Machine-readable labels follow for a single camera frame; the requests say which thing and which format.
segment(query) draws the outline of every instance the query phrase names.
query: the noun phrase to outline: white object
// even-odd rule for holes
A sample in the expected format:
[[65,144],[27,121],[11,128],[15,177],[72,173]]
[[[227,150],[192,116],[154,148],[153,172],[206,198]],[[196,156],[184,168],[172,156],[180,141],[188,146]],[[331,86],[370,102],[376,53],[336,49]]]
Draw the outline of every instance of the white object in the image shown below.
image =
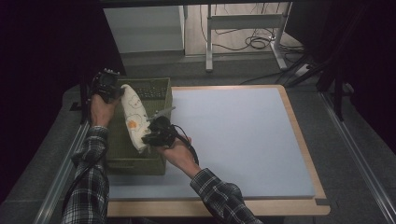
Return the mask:
[[125,93],[121,97],[125,124],[134,147],[139,153],[142,153],[148,147],[142,140],[142,137],[149,133],[148,115],[134,89],[129,85],[122,85],[121,87],[125,89]]
[[[306,198],[315,190],[277,88],[172,91],[171,122],[192,138],[200,166],[245,198]],[[172,164],[165,175],[110,175],[110,199],[198,198]]]

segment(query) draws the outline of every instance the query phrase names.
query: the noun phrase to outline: plaid shirt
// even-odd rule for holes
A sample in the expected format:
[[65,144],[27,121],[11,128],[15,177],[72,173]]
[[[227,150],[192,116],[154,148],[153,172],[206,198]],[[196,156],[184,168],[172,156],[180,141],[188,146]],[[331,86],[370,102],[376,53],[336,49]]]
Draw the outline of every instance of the plaid shirt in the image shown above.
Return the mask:
[[[107,132],[104,127],[88,130],[82,147],[72,157],[77,166],[76,176],[106,153]],[[209,169],[198,173],[191,187],[219,222],[261,223],[245,206],[241,190],[235,184],[221,181]],[[62,223],[106,223],[107,202],[108,180],[101,160],[76,185],[64,209]]]

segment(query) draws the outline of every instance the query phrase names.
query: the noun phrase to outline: plastic crate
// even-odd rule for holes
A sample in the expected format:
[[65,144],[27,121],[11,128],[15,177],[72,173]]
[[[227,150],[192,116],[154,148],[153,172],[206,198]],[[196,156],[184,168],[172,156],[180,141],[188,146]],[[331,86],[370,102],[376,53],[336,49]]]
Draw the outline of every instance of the plastic crate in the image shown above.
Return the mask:
[[[169,78],[119,79],[118,85],[130,85],[139,96],[148,116],[157,110],[172,106],[172,89]],[[164,175],[166,159],[155,150],[146,149],[139,154],[132,144],[122,105],[119,104],[108,125],[107,171],[110,175]]]

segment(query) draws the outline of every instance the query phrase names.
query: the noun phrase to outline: cable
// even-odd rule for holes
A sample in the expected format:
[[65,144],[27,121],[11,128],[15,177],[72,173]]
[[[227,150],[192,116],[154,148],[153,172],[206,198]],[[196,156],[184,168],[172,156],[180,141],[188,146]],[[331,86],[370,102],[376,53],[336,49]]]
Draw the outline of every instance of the cable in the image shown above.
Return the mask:
[[225,4],[224,5],[224,10],[227,12],[227,15],[229,15],[230,13],[228,13],[227,9],[225,8]]
[[[207,39],[206,39],[205,32],[204,32],[204,26],[203,26],[203,22],[202,22],[202,5],[200,5],[199,10],[200,10],[201,32],[202,32],[202,35],[204,37],[205,42],[207,43]],[[216,13],[217,13],[217,5],[215,6],[215,15],[216,15]],[[241,30],[241,29],[234,29],[234,30],[231,30],[231,31],[223,32],[223,33],[218,33],[217,30],[215,30],[215,32],[218,35],[224,35],[224,34],[228,34],[228,33],[239,31],[239,30]],[[271,32],[268,29],[263,29],[263,30],[266,30],[271,35],[274,35],[274,33]],[[254,29],[252,35],[245,39],[245,44],[246,45],[244,47],[240,48],[240,49],[231,49],[231,48],[228,48],[228,47],[220,45],[220,44],[212,44],[212,46],[217,46],[217,47],[221,47],[221,48],[232,50],[232,51],[239,51],[239,50],[242,50],[242,49],[247,49],[248,47],[252,47],[253,49],[258,49],[258,50],[265,49],[271,43],[271,40],[269,38],[266,38],[266,37],[258,36],[258,34],[259,34],[258,31],[259,31],[258,29]]]
[[265,9],[264,9],[264,5],[262,5],[262,12],[264,11],[264,13],[262,13],[262,14],[266,14],[267,13],[267,8],[268,8],[268,5],[270,5],[270,4],[267,3],[267,6],[265,6]]
[[282,46],[283,48],[289,48],[289,49],[298,49],[298,48],[304,48],[304,46],[285,46],[282,44],[279,44],[279,46]]
[[183,131],[182,128],[180,128],[179,126],[177,126],[177,125],[175,125],[175,124],[172,124],[171,126],[173,126],[174,128],[175,128],[175,127],[178,127],[178,128],[183,132],[183,134],[184,134],[185,137],[181,136],[181,135],[176,131],[176,129],[175,129],[174,131],[169,130],[169,129],[162,129],[162,130],[164,130],[165,132],[169,132],[169,133],[172,134],[174,137],[180,139],[180,141],[182,141],[182,142],[186,145],[187,149],[190,151],[190,153],[191,153],[192,156],[194,157],[195,163],[196,163],[197,165],[199,165],[199,160],[198,160],[197,152],[195,151],[195,148],[192,146],[192,144],[191,144],[189,138],[187,137],[186,133]]
[[256,3],[256,6],[254,6],[254,8],[257,8],[257,9],[259,9],[259,8],[258,8],[258,5],[259,5],[259,4],[258,4],[258,3]]
[[297,62],[295,62],[294,64],[292,64],[292,65],[291,65],[287,70],[285,70],[285,71],[273,73],[273,74],[270,74],[270,75],[264,75],[264,76],[261,76],[261,77],[254,77],[254,78],[252,78],[252,79],[248,79],[248,80],[246,80],[246,81],[243,81],[243,82],[239,83],[239,85],[245,85],[245,84],[248,83],[248,82],[255,81],[255,80],[258,80],[258,79],[261,79],[261,78],[265,78],[265,77],[271,77],[271,76],[280,75],[279,78],[275,81],[275,84],[277,84],[278,81],[279,81],[283,76],[285,76],[286,73],[288,73],[289,71],[291,71],[292,69],[294,69],[295,67],[297,67],[299,64],[301,64],[301,62],[302,62],[303,60],[305,60],[307,56],[308,56],[307,54],[303,55],[303,57],[301,57]]
[[280,3],[277,4],[276,13],[279,10]]
[[296,53],[285,53],[285,60],[288,61],[288,62],[290,62],[290,63],[297,63],[298,60],[297,60],[297,61],[292,61],[292,60],[290,60],[290,59],[288,58],[288,55],[289,55],[289,54],[296,54]]

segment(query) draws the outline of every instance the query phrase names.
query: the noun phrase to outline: black backdrop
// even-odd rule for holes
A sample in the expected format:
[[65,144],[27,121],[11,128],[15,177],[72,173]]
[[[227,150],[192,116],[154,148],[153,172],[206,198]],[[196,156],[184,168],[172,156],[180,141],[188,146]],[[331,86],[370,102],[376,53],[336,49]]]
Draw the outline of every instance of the black backdrop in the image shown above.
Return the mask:
[[[356,4],[293,3],[286,32],[302,42],[317,63],[324,62],[345,31]],[[347,43],[341,67],[344,81],[355,90],[352,104],[396,153],[395,11],[395,0],[371,1]]]
[[63,93],[82,75],[124,73],[98,4],[52,2],[0,3],[1,201],[47,135]]

